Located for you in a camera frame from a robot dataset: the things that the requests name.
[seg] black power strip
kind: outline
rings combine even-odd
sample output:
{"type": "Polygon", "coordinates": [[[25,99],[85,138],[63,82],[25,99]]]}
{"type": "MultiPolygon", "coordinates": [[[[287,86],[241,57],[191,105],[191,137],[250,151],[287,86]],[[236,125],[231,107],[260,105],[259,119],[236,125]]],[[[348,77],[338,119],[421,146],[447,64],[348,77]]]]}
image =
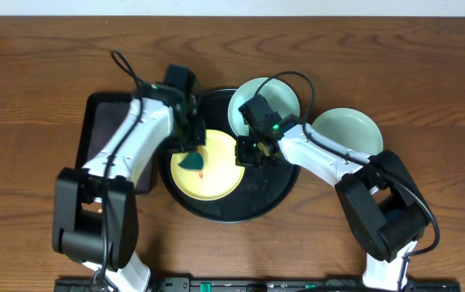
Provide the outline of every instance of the black power strip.
{"type": "MultiPolygon", "coordinates": [[[[327,281],[237,281],[189,280],[182,277],[160,279],[147,292],[297,292],[321,286],[364,288],[362,281],[332,279],[327,281]]],[[[105,287],[90,287],[90,280],[60,279],[55,281],[54,292],[107,291],[105,287]]],[[[456,281],[408,281],[402,292],[460,292],[456,281]]]]}

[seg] black plate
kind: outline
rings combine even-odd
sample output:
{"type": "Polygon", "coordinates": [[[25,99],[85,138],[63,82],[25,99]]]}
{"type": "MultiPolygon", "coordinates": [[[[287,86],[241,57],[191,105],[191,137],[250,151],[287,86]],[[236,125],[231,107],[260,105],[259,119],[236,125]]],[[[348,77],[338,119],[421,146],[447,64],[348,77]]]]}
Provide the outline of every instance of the black plate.
{"type": "MultiPolygon", "coordinates": [[[[235,138],[228,122],[228,106],[235,89],[221,89],[202,96],[200,114],[207,129],[219,130],[235,138]]],[[[300,168],[280,165],[254,168],[247,167],[239,185],[225,197],[203,201],[185,195],[174,183],[170,172],[172,154],[158,154],[161,179],[169,193],[189,212],[212,221],[240,222],[259,217],[286,198],[299,176],[300,168]]]]}

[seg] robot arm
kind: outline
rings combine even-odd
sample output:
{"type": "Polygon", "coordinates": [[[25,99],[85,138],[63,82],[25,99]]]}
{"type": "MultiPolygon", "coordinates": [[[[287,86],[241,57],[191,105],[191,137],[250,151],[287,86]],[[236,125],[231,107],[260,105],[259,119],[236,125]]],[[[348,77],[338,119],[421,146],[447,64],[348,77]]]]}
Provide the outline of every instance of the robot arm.
{"type": "MultiPolygon", "coordinates": [[[[410,194],[367,166],[346,161],[308,140],[297,117],[281,119],[260,94],[239,107],[239,112],[251,135],[238,138],[236,164],[263,167],[266,157],[277,157],[304,167],[335,187],[351,232],[368,253],[364,284],[396,290],[402,273],[402,257],[412,251],[429,224],[410,194]],[[252,144],[257,151],[252,151],[252,144]],[[391,194],[377,204],[372,195],[387,188],[391,194]]],[[[391,151],[385,150],[376,156],[356,152],[315,132],[309,124],[305,126],[307,133],[320,144],[339,153],[349,153],[371,168],[396,174],[416,194],[420,193],[405,165],[391,151]]],[[[406,283],[407,279],[403,278],[402,285],[406,283]]]]}
{"type": "Polygon", "coordinates": [[[138,240],[135,185],[157,148],[171,152],[195,150],[205,144],[205,122],[197,116],[191,92],[195,76],[187,68],[170,66],[162,84],[144,85],[141,101],[130,104],[126,118],[107,145],[80,169],[65,168],[55,188],[52,245],[56,252],[96,270],[105,252],[102,232],[108,230],[106,277],[121,291],[145,291],[149,268],[135,253],[138,240]],[[82,204],[100,202],[104,172],[110,155],[113,164],[107,176],[107,221],[82,204]]]}

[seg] wooden surface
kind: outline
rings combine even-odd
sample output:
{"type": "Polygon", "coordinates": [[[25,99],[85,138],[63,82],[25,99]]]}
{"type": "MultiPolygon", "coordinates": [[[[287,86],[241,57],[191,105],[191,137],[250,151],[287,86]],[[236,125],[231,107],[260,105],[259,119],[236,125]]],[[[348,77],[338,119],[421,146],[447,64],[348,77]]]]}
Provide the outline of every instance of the wooden surface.
{"type": "MultiPolygon", "coordinates": [[[[295,70],[317,89],[313,118],[351,107],[373,118],[405,161],[441,227],[413,277],[450,278],[465,291],[465,19],[0,18],[0,290],[51,291],[89,271],[53,252],[54,180],[75,162],[88,96],[131,90],[109,57],[139,75],[190,67],[204,88],[295,70]]],[[[288,78],[302,102],[307,85],[288,78]]],[[[191,215],[161,181],[138,198],[140,258],[194,277],[361,275],[365,254],[333,188],[302,171],[266,216],[218,224],[191,215]]],[[[420,246],[431,243],[427,228],[420,246]]]]}

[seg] black tray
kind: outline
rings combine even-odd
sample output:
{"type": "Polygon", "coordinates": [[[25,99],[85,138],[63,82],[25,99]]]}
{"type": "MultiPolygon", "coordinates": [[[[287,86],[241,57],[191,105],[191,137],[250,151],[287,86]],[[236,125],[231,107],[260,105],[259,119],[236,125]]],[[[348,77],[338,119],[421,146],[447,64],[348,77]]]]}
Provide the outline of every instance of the black tray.
{"type": "MultiPolygon", "coordinates": [[[[126,118],[130,102],[129,92],[95,92],[89,96],[75,161],[76,169],[94,158],[110,141],[126,118]]],[[[137,194],[148,193],[154,187],[157,178],[153,171],[153,163],[154,159],[148,162],[140,175],[135,186],[137,194]]]]}
{"type": "MultiPolygon", "coordinates": [[[[227,111],[235,88],[221,89],[202,96],[200,114],[207,129],[219,130],[235,138],[230,129],[227,111]]],[[[161,179],[169,193],[189,212],[218,222],[241,222],[259,217],[286,198],[299,176],[300,168],[281,163],[265,168],[247,167],[239,185],[225,197],[203,201],[185,195],[174,183],[170,172],[172,154],[159,153],[157,164],[161,179]]]]}

